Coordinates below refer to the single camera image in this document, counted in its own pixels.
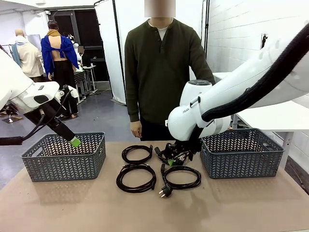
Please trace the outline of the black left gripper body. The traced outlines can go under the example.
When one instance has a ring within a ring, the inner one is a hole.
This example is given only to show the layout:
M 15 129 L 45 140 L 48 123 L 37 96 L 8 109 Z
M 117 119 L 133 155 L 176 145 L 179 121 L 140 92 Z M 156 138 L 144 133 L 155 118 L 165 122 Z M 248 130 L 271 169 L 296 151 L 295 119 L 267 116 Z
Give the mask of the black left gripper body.
M 58 101 L 48 101 L 43 104 L 43 111 L 43 123 L 67 141 L 72 141 L 75 134 L 59 119 L 64 107 Z

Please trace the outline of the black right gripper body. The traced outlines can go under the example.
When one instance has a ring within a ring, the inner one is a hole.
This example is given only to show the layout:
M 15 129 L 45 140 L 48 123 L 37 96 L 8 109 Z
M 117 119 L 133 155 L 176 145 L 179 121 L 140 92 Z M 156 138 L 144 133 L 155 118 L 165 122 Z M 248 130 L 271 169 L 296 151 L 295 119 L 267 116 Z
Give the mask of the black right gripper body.
M 163 150 L 163 156 L 167 159 L 174 159 L 178 155 L 185 154 L 188 158 L 193 158 L 191 145 L 188 141 L 175 141 L 174 143 L 167 143 Z

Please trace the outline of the person's left forearm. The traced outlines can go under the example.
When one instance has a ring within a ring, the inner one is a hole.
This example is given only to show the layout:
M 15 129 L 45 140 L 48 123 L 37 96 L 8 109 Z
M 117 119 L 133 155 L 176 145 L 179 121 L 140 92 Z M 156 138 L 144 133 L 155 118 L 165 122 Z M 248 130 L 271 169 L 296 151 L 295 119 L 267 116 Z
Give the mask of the person's left forearm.
M 203 65 L 201 79 L 210 82 L 212 85 L 215 85 L 213 73 L 207 63 Z

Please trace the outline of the person's right forearm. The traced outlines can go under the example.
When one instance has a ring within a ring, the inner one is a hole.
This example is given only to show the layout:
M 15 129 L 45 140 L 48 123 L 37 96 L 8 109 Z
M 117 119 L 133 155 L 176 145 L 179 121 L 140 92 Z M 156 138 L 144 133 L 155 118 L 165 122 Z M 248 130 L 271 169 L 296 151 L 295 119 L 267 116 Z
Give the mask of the person's right forearm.
M 138 93 L 135 90 L 126 91 L 126 103 L 130 122 L 139 121 L 140 120 L 139 98 Z

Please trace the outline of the person's right hand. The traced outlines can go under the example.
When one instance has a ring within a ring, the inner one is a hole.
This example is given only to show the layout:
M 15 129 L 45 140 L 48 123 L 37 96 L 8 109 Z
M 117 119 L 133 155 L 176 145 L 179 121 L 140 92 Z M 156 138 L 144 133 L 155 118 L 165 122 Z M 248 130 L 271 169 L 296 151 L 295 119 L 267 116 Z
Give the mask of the person's right hand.
M 142 124 L 140 121 L 135 121 L 130 123 L 130 130 L 134 137 L 141 138 L 142 137 Z

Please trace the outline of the grey plastic mesh basket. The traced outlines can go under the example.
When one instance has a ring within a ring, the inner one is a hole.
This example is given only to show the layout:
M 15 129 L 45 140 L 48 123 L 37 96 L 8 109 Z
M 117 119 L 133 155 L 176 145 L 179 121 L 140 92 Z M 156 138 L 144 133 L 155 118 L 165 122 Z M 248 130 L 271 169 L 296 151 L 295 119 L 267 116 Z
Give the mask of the grey plastic mesh basket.
M 202 139 L 201 161 L 212 179 L 274 177 L 284 148 L 259 129 L 227 130 Z
M 106 158 L 105 133 L 77 133 L 74 147 L 57 134 L 47 134 L 21 155 L 32 182 L 91 180 Z

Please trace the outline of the background work desk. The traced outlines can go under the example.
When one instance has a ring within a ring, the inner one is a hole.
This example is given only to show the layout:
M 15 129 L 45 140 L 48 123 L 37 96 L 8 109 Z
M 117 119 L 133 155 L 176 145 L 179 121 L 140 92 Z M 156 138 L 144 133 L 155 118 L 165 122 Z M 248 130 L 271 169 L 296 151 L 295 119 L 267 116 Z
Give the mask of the background work desk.
M 79 94 L 78 103 L 84 101 L 88 95 L 94 95 L 97 92 L 94 68 L 95 65 L 83 66 L 74 72 L 75 85 Z

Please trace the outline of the seated person in background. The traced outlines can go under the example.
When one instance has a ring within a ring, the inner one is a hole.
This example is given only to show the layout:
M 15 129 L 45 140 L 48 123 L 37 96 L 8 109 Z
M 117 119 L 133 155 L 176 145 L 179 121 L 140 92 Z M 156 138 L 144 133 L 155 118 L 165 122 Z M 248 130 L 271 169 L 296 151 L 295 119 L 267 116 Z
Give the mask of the seated person in background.
M 80 64 L 82 67 L 90 67 L 91 61 L 90 61 L 90 55 L 85 51 L 84 46 L 78 46 L 77 51 L 81 57 Z

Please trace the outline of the mannequin with blue cardigan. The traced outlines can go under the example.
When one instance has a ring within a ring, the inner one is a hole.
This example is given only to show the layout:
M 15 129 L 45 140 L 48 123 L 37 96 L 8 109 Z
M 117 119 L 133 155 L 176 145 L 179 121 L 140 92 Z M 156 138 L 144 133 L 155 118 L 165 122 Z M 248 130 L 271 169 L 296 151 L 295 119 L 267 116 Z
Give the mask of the mannequin with blue cardigan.
M 74 71 L 79 68 L 76 52 L 71 40 L 58 31 L 58 23 L 48 21 L 49 31 L 41 39 L 42 59 L 46 76 L 55 80 L 61 88 L 76 87 Z

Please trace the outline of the mannequin with beige jacket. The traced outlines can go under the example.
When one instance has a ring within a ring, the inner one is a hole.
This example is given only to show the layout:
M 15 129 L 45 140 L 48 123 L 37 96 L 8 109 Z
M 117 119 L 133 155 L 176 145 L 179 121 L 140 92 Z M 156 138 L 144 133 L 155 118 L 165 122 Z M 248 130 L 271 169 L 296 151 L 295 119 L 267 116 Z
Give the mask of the mannequin with beige jacket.
M 15 43 L 12 45 L 13 60 L 34 82 L 44 82 L 41 51 L 28 41 L 22 29 L 16 29 L 15 36 Z

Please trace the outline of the person in green sweater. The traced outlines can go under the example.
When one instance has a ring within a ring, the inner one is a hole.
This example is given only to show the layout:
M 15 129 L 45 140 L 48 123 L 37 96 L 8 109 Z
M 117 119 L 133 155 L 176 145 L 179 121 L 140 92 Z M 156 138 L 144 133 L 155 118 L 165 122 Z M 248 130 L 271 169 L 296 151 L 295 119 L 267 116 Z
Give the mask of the person in green sweater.
M 144 0 L 146 21 L 125 42 L 126 91 L 139 98 L 141 141 L 169 141 L 165 126 L 179 105 L 190 72 L 201 79 L 207 62 L 197 32 L 175 18 L 176 0 Z

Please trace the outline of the white table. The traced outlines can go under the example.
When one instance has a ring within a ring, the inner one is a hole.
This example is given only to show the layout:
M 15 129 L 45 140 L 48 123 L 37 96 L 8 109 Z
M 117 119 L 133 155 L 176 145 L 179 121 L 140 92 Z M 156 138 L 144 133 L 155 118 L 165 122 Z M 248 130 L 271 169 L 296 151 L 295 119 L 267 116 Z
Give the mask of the white table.
M 251 108 L 234 115 L 233 128 L 238 120 L 251 128 L 282 133 L 284 154 L 280 166 L 286 164 L 291 157 L 301 168 L 309 174 L 309 109 L 288 101 L 271 106 Z
M 213 76 L 214 76 L 215 82 L 218 83 L 219 81 L 221 81 L 222 79 L 224 79 L 230 74 L 231 72 L 214 72 Z

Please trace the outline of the white backdrop screen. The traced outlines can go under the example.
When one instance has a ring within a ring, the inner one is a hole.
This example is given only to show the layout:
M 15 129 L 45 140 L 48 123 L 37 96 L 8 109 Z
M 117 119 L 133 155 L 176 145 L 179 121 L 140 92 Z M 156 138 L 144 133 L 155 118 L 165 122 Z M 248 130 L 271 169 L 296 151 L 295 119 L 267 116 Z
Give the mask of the white backdrop screen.
M 125 71 L 124 47 L 129 31 L 136 28 L 146 18 L 144 17 L 144 0 L 115 0 L 123 67 Z M 109 74 L 113 100 L 119 104 L 125 102 L 118 54 L 118 44 L 115 30 L 112 0 L 98 0 L 94 3 L 98 19 L 100 36 L 103 42 L 105 61 Z

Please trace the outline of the black curtain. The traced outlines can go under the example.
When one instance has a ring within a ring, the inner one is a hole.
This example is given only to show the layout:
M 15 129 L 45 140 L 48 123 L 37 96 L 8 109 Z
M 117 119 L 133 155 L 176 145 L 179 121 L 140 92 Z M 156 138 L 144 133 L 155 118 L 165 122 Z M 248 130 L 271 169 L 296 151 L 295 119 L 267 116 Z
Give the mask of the black curtain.
M 75 43 L 84 48 L 87 62 L 95 65 L 94 80 L 108 81 L 109 74 L 95 10 L 54 10 L 48 18 L 58 23 L 61 35 L 73 36 Z

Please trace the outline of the black backdrop stand pole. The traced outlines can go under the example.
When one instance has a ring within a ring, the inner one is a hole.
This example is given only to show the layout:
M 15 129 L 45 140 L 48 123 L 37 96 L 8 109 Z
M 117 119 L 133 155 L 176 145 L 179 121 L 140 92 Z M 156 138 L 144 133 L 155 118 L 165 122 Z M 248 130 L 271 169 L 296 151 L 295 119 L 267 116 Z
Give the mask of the black backdrop stand pole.
M 122 60 L 122 52 L 121 52 L 121 44 L 120 44 L 120 34 L 119 34 L 119 27 L 118 27 L 118 19 L 117 19 L 116 2 L 115 2 L 115 0 L 112 0 L 112 7 L 113 7 L 113 14 L 114 14 L 114 22 L 115 22 L 117 44 L 118 44 L 117 46 L 118 46 L 118 54 L 119 54 L 119 62 L 120 62 L 120 69 L 121 69 L 122 84 L 123 84 L 124 97 L 125 97 L 125 102 L 123 103 L 123 105 L 127 106 L 127 104 L 126 104 L 125 74 L 124 74 L 124 67 L 123 67 L 123 60 Z

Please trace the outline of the black light stand pole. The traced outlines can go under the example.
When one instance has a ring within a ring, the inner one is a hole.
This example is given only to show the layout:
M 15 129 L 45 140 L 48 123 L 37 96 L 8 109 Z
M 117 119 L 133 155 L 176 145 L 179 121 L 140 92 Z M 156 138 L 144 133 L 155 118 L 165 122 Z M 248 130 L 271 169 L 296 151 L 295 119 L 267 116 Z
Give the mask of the black light stand pole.
M 204 42 L 206 59 L 208 51 L 209 14 L 210 14 L 210 0 L 206 0 L 206 21 L 205 21 L 205 42 Z

